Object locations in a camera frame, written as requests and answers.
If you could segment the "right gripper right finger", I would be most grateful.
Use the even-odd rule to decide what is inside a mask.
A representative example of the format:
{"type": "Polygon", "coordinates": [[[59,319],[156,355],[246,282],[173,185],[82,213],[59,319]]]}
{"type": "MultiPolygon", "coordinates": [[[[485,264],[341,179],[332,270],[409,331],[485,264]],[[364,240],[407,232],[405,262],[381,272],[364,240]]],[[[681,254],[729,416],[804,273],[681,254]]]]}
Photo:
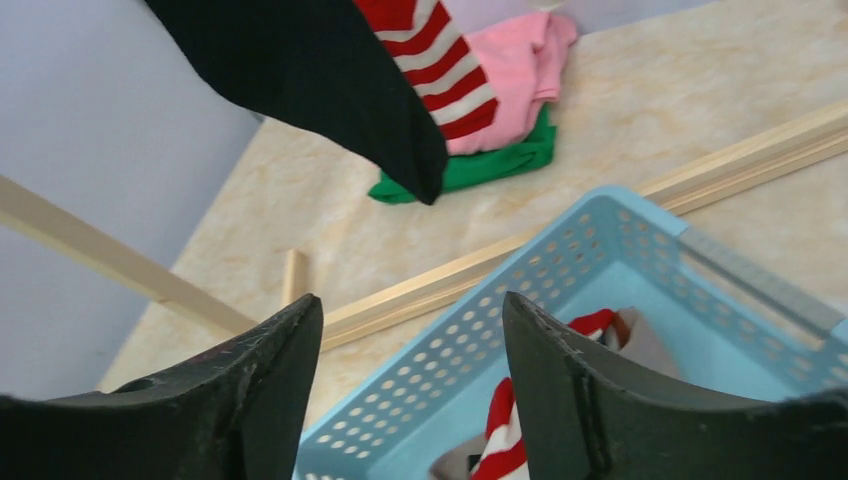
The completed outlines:
{"type": "Polygon", "coordinates": [[[645,368],[510,292],[503,327],[534,479],[843,479],[847,392],[764,402],[645,368]]]}

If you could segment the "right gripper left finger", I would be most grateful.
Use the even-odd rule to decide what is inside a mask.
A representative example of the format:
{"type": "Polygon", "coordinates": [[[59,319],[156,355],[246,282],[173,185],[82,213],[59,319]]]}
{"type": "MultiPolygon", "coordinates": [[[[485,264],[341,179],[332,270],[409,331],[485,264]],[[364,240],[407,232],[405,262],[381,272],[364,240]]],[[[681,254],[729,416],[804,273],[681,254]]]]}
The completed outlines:
{"type": "Polygon", "coordinates": [[[110,393],[1,399],[5,479],[288,479],[323,330],[307,294],[110,393]]]}

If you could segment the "beige sock striped cuff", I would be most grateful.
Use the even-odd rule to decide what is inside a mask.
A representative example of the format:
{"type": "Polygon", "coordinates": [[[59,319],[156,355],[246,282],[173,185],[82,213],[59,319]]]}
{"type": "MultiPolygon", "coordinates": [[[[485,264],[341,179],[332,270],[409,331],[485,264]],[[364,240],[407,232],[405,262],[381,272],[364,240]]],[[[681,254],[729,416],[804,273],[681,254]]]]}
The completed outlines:
{"type": "MultiPolygon", "coordinates": [[[[624,343],[624,339],[617,341],[609,330],[604,337],[604,342],[597,343],[643,367],[678,379],[680,373],[675,361],[643,315],[635,308],[613,311],[622,318],[622,325],[618,326],[619,333],[623,333],[624,324],[629,327],[628,341],[627,343],[624,343]]],[[[472,455],[472,460],[479,458],[485,443],[484,432],[485,430],[442,454],[429,467],[428,477],[430,479],[471,479],[469,456],[472,455]]]]}

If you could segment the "red white striped sock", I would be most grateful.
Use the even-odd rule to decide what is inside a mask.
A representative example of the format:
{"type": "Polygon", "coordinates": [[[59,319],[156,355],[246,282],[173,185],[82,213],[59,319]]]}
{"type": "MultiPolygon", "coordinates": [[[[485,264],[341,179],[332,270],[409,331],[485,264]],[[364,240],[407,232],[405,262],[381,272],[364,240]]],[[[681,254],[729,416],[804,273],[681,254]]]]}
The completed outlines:
{"type": "MultiPolygon", "coordinates": [[[[629,327],[624,324],[622,334],[618,331],[622,318],[610,309],[577,317],[568,326],[595,342],[604,342],[611,330],[617,341],[627,343],[629,327]]],[[[489,406],[485,440],[479,458],[469,456],[470,478],[473,480],[527,480],[530,478],[527,454],[523,442],[518,407],[512,379],[504,378],[495,388],[489,406]]]]}

